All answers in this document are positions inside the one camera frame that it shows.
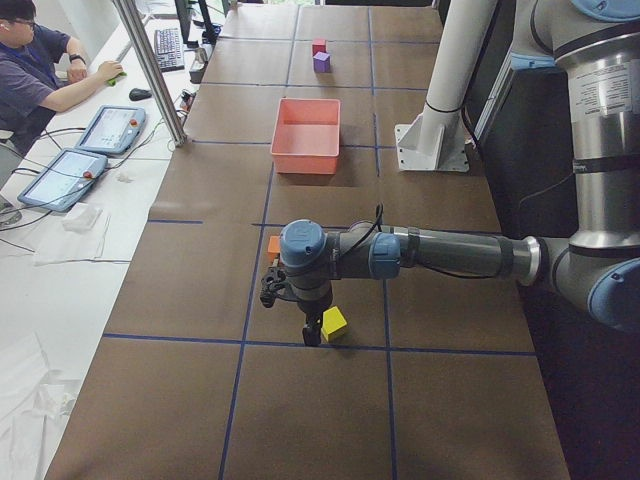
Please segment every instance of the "wristwatch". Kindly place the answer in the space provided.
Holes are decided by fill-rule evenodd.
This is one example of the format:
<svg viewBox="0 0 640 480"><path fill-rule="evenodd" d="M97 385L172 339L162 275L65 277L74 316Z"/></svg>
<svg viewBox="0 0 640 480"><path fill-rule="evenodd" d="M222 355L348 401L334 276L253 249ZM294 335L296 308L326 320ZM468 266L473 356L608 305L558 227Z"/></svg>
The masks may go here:
<svg viewBox="0 0 640 480"><path fill-rule="evenodd" d="M85 65L87 64L87 62L84 61L84 58L82 58L82 56L78 55L77 53L72 53L69 55L69 62L73 62L74 60L82 60L82 63L84 63Z"/></svg>

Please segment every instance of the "computer mouse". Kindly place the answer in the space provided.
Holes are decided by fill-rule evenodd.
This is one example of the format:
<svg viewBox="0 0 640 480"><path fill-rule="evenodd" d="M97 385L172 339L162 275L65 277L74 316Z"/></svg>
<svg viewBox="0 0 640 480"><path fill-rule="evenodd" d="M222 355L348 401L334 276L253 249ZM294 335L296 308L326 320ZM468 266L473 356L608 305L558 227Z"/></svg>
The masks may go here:
<svg viewBox="0 0 640 480"><path fill-rule="evenodd" d="M151 91L143 88L133 88L129 92L129 100L137 102L138 100L144 100L145 98L151 98Z"/></svg>

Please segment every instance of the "blue joint cap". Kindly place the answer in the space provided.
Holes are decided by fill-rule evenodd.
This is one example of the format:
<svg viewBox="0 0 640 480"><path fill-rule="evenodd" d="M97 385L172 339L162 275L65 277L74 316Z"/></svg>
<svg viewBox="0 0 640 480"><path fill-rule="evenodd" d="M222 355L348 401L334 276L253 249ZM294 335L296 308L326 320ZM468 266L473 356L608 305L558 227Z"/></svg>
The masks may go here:
<svg viewBox="0 0 640 480"><path fill-rule="evenodd" d="M571 0L585 15L603 22L632 22L640 19L640 2L632 0Z"/></svg>
<svg viewBox="0 0 640 480"><path fill-rule="evenodd" d="M640 258L616 265L598 279L587 299L589 314L625 332L640 332Z"/></svg>
<svg viewBox="0 0 640 480"><path fill-rule="evenodd" d="M320 225L296 220L280 232L280 258L287 267L304 267L318 258L326 243L327 235Z"/></svg>
<svg viewBox="0 0 640 480"><path fill-rule="evenodd" d="M369 272L376 280L400 273L400 240L392 233L377 233L369 249Z"/></svg>
<svg viewBox="0 0 640 480"><path fill-rule="evenodd" d="M554 68L556 61L548 55L525 55L511 52L511 70L533 70L538 68Z"/></svg>

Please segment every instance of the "label sticker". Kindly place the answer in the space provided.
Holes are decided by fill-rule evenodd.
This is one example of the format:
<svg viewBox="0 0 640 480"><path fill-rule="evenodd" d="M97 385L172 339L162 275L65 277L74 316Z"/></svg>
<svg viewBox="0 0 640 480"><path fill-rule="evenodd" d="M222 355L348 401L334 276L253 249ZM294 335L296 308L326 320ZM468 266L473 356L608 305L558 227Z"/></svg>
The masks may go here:
<svg viewBox="0 0 640 480"><path fill-rule="evenodd" d="M585 73L569 80L571 121L620 112L640 113L640 60Z"/></svg>

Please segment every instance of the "black cable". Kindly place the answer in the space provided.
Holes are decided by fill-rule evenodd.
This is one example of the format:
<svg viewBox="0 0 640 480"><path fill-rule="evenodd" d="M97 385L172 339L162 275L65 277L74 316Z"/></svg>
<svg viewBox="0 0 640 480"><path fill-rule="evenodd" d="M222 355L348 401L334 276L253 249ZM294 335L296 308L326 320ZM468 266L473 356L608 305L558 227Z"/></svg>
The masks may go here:
<svg viewBox="0 0 640 480"><path fill-rule="evenodd" d="M531 200L532 198L535 198L537 196L540 195L544 195L547 192L550 192L551 190L553 190L554 188L559 187L560 185L562 185L564 182L566 182L567 180L569 180L570 178L573 177L573 172L571 172L569 175L567 175L566 177L564 177L562 180L557 181L556 183L554 183L553 185L550 185L546 188L543 188L542 190L538 190L537 192L531 193L529 195L525 195L524 197L522 197L520 199L520 201L518 202L518 210L516 213L520 213L520 209L522 208L522 205L524 204L524 202Z"/></svg>
<svg viewBox="0 0 640 480"><path fill-rule="evenodd" d="M543 188L542 190L538 190L537 192L530 193L529 195L525 195L518 201L518 205L516 206L515 218L517 223L516 228L519 235L522 233L521 227L520 227L520 211L522 210L522 206L525 204L525 202L528 202L532 198L536 198L540 195L544 195L545 193L549 193L551 190L558 188L559 186L563 185L567 180L573 178L573 176L574 176L574 173L571 172L569 175L557 181L553 185Z"/></svg>
<svg viewBox="0 0 640 480"><path fill-rule="evenodd" d="M340 255L340 258L338 259L338 262L343 259L344 257L346 257L347 255L351 254L353 251L355 251L356 248L358 248L360 245L362 245L362 243L369 238L369 236L371 236L371 234L373 233L373 231L377 228L378 231L382 230L382 213L384 211L384 207L381 203L379 203L376 206L376 220L375 222L373 222L371 224L371 227L369 228L369 230L367 230L367 232L362 235L358 241L356 243L354 243L349 249L347 249L346 252L344 252L342 255ZM322 262L319 263L318 265L313 266L312 268L309 269L305 269L302 270L300 272L296 272L294 274L291 273L287 273L287 277L301 277L303 275L307 275L311 272L315 272L316 270L320 270L321 268L326 267L327 265L329 265L329 262Z"/></svg>
<svg viewBox="0 0 640 480"><path fill-rule="evenodd" d="M493 35L493 30L495 29L496 23L498 23L498 15L500 13L500 8L502 6L502 1L498 0L496 4L496 9L493 12L493 16L491 17L491 22L489 22L489 28L487 28L487 33L484 36L484 40L482 42L482 47L480 47L480 52L478 53L478 58L476 59L476 64L473 67L473 73L471 74L471 78L469 79L469 84L467 85L467 91L464 94L464 98L462 100L462 123L465 128L469 132L471 136L471 140L473 140L474 147L480 157L480 161L484 161L484 156L482 155L482 148L480 147L480 141L478 140L475 134L475 128L471 125L471 117L468 115L468 106L469 106L469 94L471 93L471 86L474 84L476 76L478 75L478 71L480 70L481 59L484 57L486 50L489 46L489 41L491 40L491 36Z"/></svg>
<svg viewBox="0 0 640 480"><path fill-rule="evenodd" d="M72 175L72 174L70 174L70 173L60 172L60 171L56 170L55 168L50 167L49 165L45 165L45 164L43 164L43 163L36 162L35 160L31 160L31 159L29 159L29 158L25 157L24 155L22 155L22 154L21 154L20 152L18 152L15 148L11 148L9 145L6 145L6 144L5 144L2 148L6 148L6 149L7 149L7 150L9 150L10 152L12 152L12 153L14 153L15 155L17 155L18 157L20 157L22 160L25 160L25 161L27 161L27 162L31 162L31 163L35 163L35 164L36 164L36 165L38 165L39 167L44 168L44 169L45 169L45 171L54 172L54 173L57 173L58 175L63 175L63 176L65 176L65 177L71 177L71 178L85 178L85 177L84 177L84 175ZM14 169L14 171L18 171L18 170L22 170L22 169L27 170L27 171L35 172L35 170L31 170L31 169L24 168L24 167L16 168L16 169Z"/></svg>
<svg viewBox="0 0 640 480"><path fill-rule="evenodd" d="M6 243L7 245L11 245L12 247L15 247L15 248L20 248L22 250L26 250L27 252L36 253L35 250L31 250L30 248L23 247L22 245L16 245L15 243L11 243L10 241L5 240L3 238L0 238L0 242Z"/></svg>
<svg viewBox="0 0 640 480"><path fill-rule="evenodd" d="M27 168L27 167L18 167L18 168L14 168L13 170L11 170L11 174L13 175L14 173L20 173L20 172L29 172L29 173L33 173L35 175L39 175L40 172L38 170L34 170L33 168Z"/></svg>
<svg viewBox="0 0 640 480"><path fill-rule="evenodd" d="M427 100L425 100L424 103L426 103L427 107L429 107L431 110L433 110L434 112L438 112L438 113L456 113L456 112L459 112L460 110L462 110L462 108L464 107L464 103L463 103L458 108L454 108L453 110L441 110L439 108L436 108L436 107L432 106Z"/></svg>
<svg viewBox="0 0 640 480"><path fill-rule="evenodd" d="M36 140L40 140L46 136L51 136L54 133L61 133L61 132L82 132L86 130L86 127L67 127L67 128L58 128L57 130L51 130L50 132L47 132L45 130L45 134L44 135L38 135L36 137Z"/></svg>
<svg viewBox="0 0 640 480"><path fill-rule="evenodd" d="M13 213L13 212L16 212L16 211L18 211L18 210L12 210L11 212L7 212L7 213ZM39 222L44 217L47 217L47 216L51 215L52 213L53 213L53 210L49 210L49 211L45 212L44 215L42 215L41 217L38 217L35 220L31 220L30 222L21 223L20 225L14 225L13 227L0 228L0 232L8 232L9 230L17 230L18 228L28 227L29 225L33 225L34 223Z"/></svg>
<svg viewBox="0 0 640 480"><path fill-rule="evenodd" d="M473 146L476 149L478 158L480 158L480 161L483 161L484 153L482 152L480 140L478 140L478 137L476 136L475 128L473 127L473 125L471 125L471 120L469 119L469 109L466 105L463 107L460 117L462 118L462 124L464 125L464 128L467 129L467 132L469 132L469 135L471 136L471 140L473 141Z"/></svg>
<svg viewBox="0 0 640 480"><path fill-rule="evenodd" d="M384 212L384 207L383 207L383 205L381 203L379 203L376 206L376 221L371 225L369 230L367 230L367 233L365 233L362 237L360 237L360 239L356 243L351 245L351 247L340 256L340 258L346 257L351 252L353 252L356 248L358 248L360 245L362 245L362 243L365 240L367 240L367 238L369 238L369 236L373 233L373 231L376 228L378 228L378 231L382 230L382 213L383 212Z"/></svg>
<svg viewBox="0 0 640 480"><path fill-rule="evenodd" d="M461 278L462 280L489 280L492 278L498 278L496 275L464 275L459 273L447 272L446 270L440 270L439 268L430 267L428 265L419 265L423 268L426 268L427 270L432 270L436 273L441 273L442 275L446 275L448 277Z"/></svg>
<svg viewBox="0 0 640 480"><path fill-rule="evenodd" d="M60 146L60 144L58 142L56 142L55 138L53 138L53 136L47 131L46 128L44 129L44 133L46 133L47 136L51 139L51 141L56 144L56 147L58 147L60 150L62 150L62 147Z"/></svg>
<svg viewBox="0 0 640 480"><path fill-rule="evenodd" d="M95 177L95 178L90 179L91 181L85 183L82 186L82 188L79 188L78 190L73 190L73 191L71 191L69 193L65 193L64 195L61 195L58 198L54 198L53 200L49 200L48 202L39 203L37 205L27 205L25 207L14 208L13 210L9 210L8 212L3 211L2 214L3 215L5 215L5 214L8 215L10 213L21 212L22 210L31 210L32 208L41 208L41 207L47 208L46 205L49 205L49 204L54 203L54 202L57 202L61 198L68 197L69 195L75 195L76 193L81 192L85 188L93 185L101 176L102 176L102 174L97 176L97 177ZM16 226L11 227L11 228L0 230L0 232L4 232L5 230L14 230L14 229L20 228L20 227L26 227L27 225L31 225L31 223L23 223L23 224L20 224L20 225L16 225Z"/></svg>
<svg viewBox="0 0 640 480"><path fill-rule="evenodd" d="M120 168L122 165L124 165L124 163L129 160L129 158L131 157L131 155L134 154L134 152L136 152L136 150L138 150L141 147L144 147L145 145L148 145L149 142L151 142L151 140L153 139L154 135L156 134L156 131L158 130L158 127L160 125L162 125L163 120L160 120L158 123L156 123L156 126L153 127L153 130L151 130L151 133L149 133L149 135L147 136L147 138L145 138L142 142L140 142L138 145L136 145L134 148L132 148L131 150L129 150L129 153L127 153L127 155L120 160L118 163L116 163L115 165L110 165L107 168L105 168L105 170L114 170L116 168Z"/></svg>

